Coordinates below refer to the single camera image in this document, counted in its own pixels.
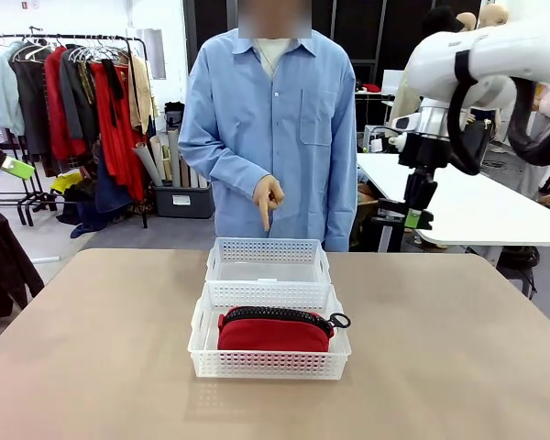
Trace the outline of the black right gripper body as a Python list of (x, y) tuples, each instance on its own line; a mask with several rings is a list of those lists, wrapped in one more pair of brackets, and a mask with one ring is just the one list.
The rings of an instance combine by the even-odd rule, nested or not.
[(441, 138), (405, 133), (398, 163), (408, 168), (446, 168), (450, 162), (450, 143)]

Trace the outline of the person's right hand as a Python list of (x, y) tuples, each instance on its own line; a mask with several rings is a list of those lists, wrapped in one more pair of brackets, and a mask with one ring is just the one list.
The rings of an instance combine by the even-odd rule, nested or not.
[(272, 175), (263, 177), (253, 193), (253, 202), (257, 206), (265, 231), (270, 230), (270, 212), (277, 210), (284, 201), (284, 192), (280, 182)]

